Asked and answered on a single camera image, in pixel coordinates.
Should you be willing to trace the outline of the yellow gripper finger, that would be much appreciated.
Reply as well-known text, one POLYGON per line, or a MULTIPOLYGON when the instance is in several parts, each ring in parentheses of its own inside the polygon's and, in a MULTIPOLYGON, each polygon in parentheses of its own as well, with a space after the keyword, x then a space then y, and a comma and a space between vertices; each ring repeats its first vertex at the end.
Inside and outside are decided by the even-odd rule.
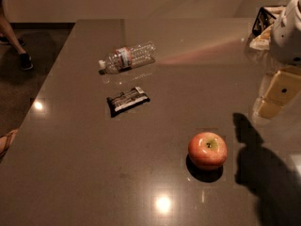
POLYGON ((274 118, 301 91, 300 67, 285 67, 273 74, 264 96, 256 99, 256 114, 265 119, 274 118))
POLYGON ((259 88, 259 96, 263 97, 265 92, 267 91, 267 89, 270 86, 270 83, 272 81, 274 77, 273 73, 266 73, 263 77, 262 77, 262 81, 261 81, 261 85, 259 88))

